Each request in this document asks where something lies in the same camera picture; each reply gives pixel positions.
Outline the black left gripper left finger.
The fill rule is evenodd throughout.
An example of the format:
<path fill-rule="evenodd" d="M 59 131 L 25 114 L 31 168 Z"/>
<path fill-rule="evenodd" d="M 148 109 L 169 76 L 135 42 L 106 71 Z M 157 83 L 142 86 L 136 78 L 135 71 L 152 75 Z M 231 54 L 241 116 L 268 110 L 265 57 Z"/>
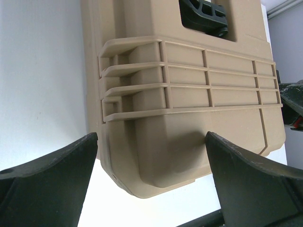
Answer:
<path fill-rule="evenodd" d="M 98 150 L 90 133 L 57 151 L 0 172 L 2 227 L 76 227 Z"/>

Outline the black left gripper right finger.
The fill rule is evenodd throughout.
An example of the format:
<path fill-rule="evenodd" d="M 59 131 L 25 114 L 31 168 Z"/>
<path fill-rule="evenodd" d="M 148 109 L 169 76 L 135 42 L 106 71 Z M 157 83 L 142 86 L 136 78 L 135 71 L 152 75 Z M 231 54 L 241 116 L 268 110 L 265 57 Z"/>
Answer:
<path fill-rule="evenodd" d="M 303 171 L 241 148 L 214 132 L 205 137 L 228 227 L 301 227 Z"/>

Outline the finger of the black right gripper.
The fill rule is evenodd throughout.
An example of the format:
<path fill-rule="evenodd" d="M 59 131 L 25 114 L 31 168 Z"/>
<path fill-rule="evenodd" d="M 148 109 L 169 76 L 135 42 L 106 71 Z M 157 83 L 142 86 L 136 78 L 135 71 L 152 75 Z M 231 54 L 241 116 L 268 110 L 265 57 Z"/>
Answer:
<path fill-rule="evenodd" d="M 283 104 L 282 116 L 284 125 L 291 130 L 303 129 L 303 82 L 279 84 Z"/>

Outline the tan plastic tool box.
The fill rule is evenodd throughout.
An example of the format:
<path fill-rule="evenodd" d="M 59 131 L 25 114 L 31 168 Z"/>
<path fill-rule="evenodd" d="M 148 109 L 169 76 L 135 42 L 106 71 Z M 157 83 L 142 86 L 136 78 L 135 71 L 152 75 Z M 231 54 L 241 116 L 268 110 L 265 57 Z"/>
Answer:
<path fill-rule="evenodd" d="M 258 155 L 285 142 L 258 0 L 82 0 L 90 132 L 115 184 L 149 198 L 211 173 L 215 132 Z"/>

